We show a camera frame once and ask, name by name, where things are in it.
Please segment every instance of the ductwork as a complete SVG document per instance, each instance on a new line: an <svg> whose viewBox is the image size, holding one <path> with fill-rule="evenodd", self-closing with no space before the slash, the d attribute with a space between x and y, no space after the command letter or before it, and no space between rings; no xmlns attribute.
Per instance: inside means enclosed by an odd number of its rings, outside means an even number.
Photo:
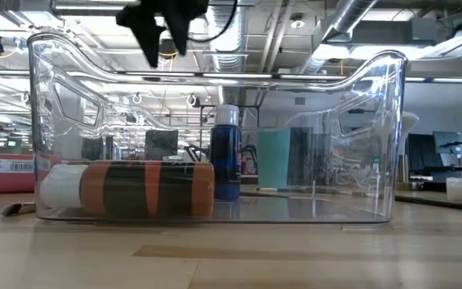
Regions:
<svg viewBox="0 0 462 289"><path fill-rule="evenodd" d="M340 0L336 12L318 23L312 38L315 50L323 41L338 35L345 35L345 42L350 40L354 27L376 3L377 0ZM326 59L312 55L298 73L316 74L325 62Z"/></svg>
<svg viewBox="0 0 462 289"><path fill-rule="evenodd" d="M233 8L231 6L210 6L206 13L209 22L210 35L216 35L224 29L229 21ZM218 72L243 72L245 59L243 56L225 55L225 52L243 52L242 43L244 35L244 11L237 8L233 21L228 30L219 38L210 43L210 49L215 52L224 52L213 57L213 67ZM228 88L219 89L219 102L221 104L245 104L245 89Z"/></svg>

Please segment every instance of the blue water bottle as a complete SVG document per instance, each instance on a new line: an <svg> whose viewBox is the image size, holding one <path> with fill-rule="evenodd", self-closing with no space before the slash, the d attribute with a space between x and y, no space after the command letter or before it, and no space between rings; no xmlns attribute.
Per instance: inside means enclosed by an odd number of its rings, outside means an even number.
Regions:
<svg viewBox="0 0 462 289"><path fill-rule="evenodd" d="M215 127L209 144L209 161L215 171L215 198L240 197L241 132L238 107L222 104L215 111Z"/></svg>

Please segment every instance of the clear plastic bin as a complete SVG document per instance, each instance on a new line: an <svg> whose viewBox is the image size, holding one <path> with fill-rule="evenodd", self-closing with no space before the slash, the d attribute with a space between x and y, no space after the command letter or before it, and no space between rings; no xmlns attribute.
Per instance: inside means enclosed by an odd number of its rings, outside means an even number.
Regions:
<svg viewBox="0 0 462 289"><path fill-rule="evenodd" d="M113 73L95 65L74 43L58 35L33 35L28 47L40 218L286 223L391 220L407 63L398 51L379 53L351 77L336 80L325 75ZM285 119L260 115L259 124L265 117L275 120L260 128L242 128L241 146L248 146L249 153L254 150L251 147L256 149L257 164L243 169L242 194L236 201L213 200L212 166L201 151L195 153L202 156L195 159L201 163L181 165L190 167L191 176L197 171L203 177L189 181L187 191L179 189L181 186L173 189L173 184L186 181L180 181L186 175L176 171L160 181L167 188L163 193L152 194L158 184L150 178L160 171L155 165L176 166L181 159L144 165L130 157L133 153L151 156L142 153L148 149L144 139L147 131L197 133L202 143L211 121L169 124L165 117L154 116L146 108L148 102L157 102L153 98L140 100L138 105L134 100L96 92L97 86L114 83L147 84L151 91L171 90L173 95L191 86L260 89L268 92L263 105L270 107L280 97L304 93L306 110ZM316 103L326 108L311 111ZM176 148L179 144L170 145ZM106 169L88 173L87 167L98 166ZM140 169L119 169L133 166ZM255 174L258 185L250 181ZM114 181L105 179L109 175Z"/></svg>

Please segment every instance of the transparent container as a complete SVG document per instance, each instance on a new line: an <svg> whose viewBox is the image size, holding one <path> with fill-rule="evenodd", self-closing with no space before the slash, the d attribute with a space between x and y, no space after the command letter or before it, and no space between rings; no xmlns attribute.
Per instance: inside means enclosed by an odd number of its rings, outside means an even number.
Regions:
<svg viewBox="0 0 462 289"><path fill-rule="evenodd" d="M398 51L377 54L344 79L117 73L95 65L62 36L33 35L28 47L40 218L92 222L391 220L407 63ZM101 92L116 84L138 87L141 92L126 97L115 90ZM255 104L257 91L265 96L261 114L252 113L259 121L248 117L253 108L241 107L242 185L235 201L215 200L211 193L213 167L205 157L211 108L201 109L203 117L196 117L195 124L188 117L175 123L162 115L163 105L160 113L150 109L160 103L148 97L156 92L175 98L195 88L207 92L244 88L246 104ZM303 109L279 102L288 98L300 105L302 96ZM193 97L182 96L181 100L188 105ZM181 155L186 157L184 151L190 149L191 159L183 159Z"/></svg>

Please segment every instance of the wooden surface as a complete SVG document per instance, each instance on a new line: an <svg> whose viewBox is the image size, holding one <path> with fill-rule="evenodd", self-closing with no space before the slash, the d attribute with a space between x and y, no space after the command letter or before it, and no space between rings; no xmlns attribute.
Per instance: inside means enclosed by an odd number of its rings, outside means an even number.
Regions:
<svg viewBox="0 0 462 289"><path fill-rule="evenodd" d="M235 287L462 289L462 211L396 203L379 227L0 218L0 288Z"/></svg>

